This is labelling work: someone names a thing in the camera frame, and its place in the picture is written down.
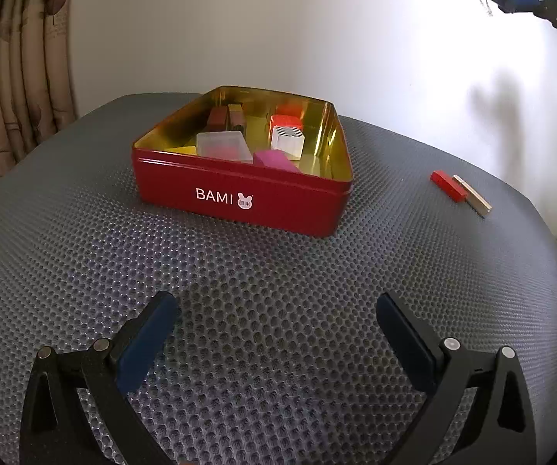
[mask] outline rabbit logo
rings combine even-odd
[[[237,206],[242,209],[252,208],[252,196],[244,197],[241,192],[237,193]]]

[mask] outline honeycomb pattern mat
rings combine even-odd
[[[110,337],[166,289],[183,320],[130,401],[174,461],[378,463],[425,400],[375,320],[390,289],[441,337],[516,348],[544,463],[557,447],[557,245],[531,203],[456,157],[344,117],[355,179],[332,237],[144,204],[130,145],[192,98],[115,100],[0,180],[1,457],[19,461],[40,345]],[[449,200],[434,169],[477,188],[490,216]],[[123,463],[80,396],[104,453]]]

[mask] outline patterned curtain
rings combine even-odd
[[[0,1],[0,178],[76,119],[69,0]]]

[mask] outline blue gripper pad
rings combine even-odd
[[[376,305],[378,324],[392,351],[416,390],[431,395],[437,388],[437,373],[443,364],[439,340],[431,327],[417,319],[411,310],[389,293]]]
[[[135,392],[140,387],[180,315],[173,295],[160,291],[137,318],[127,321],[121,328],[111,353],[121,393]]]

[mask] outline red block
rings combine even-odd
[[[437,170],[431,174],[431,181],[440,187],[455,203],[465,201],[468,192],[444,171]]]
[[[298,117],[294,117],[292,115],[279,115],[274,114],[270,117],[270,134],[274,131],[275,127],[296,127],[300,131],[304,129],[302,125],[302,121]]]
[[[214,107],[209,112],[207,119],[207,126],[205,129],[209,132],[212,131],[226,131],[227,120],[229,117],[228,107]]]

